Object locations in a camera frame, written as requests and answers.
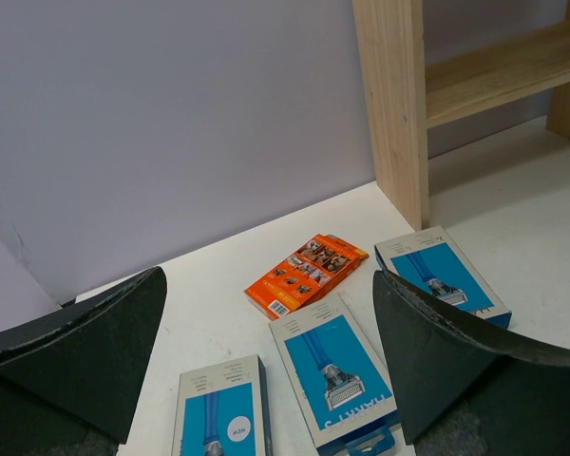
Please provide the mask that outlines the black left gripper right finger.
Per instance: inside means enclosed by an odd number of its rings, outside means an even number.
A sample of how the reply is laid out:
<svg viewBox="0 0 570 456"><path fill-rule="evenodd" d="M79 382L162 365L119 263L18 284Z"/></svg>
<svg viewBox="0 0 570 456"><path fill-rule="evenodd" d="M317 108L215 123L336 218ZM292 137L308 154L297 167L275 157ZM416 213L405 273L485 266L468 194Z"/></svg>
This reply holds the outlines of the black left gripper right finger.
<svg viewBox="0 0 570 456"><path fill-rule="evenodd" d="M570 455L570 350L461 311L389 271L374 312L418 455Z"/></svg>

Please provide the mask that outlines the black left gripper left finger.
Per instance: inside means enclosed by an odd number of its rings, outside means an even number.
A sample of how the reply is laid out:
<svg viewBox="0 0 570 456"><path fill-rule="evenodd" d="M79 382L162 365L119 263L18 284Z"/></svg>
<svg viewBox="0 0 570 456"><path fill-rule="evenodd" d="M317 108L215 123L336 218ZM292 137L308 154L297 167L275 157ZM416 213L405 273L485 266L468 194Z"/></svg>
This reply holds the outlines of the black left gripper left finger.
<svg viewBox="0 0 570 456"><path fill-rule="evenodd" d="M0 455L116 454L166 295L166 274L153 267L0 332Z"/></svg>

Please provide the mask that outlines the orange styler box back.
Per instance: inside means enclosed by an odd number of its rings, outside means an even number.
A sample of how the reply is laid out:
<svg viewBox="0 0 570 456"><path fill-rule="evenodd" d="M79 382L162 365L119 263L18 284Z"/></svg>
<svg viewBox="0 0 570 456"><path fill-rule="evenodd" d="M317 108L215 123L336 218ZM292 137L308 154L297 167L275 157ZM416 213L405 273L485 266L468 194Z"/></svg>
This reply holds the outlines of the orange styler box back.
<svg viewBox="0 0 570 456"><path fill-rule="evenodd" d="M369 254L334 235L317 234L245 290L253 305L277 320L324 298Z"/></svg>

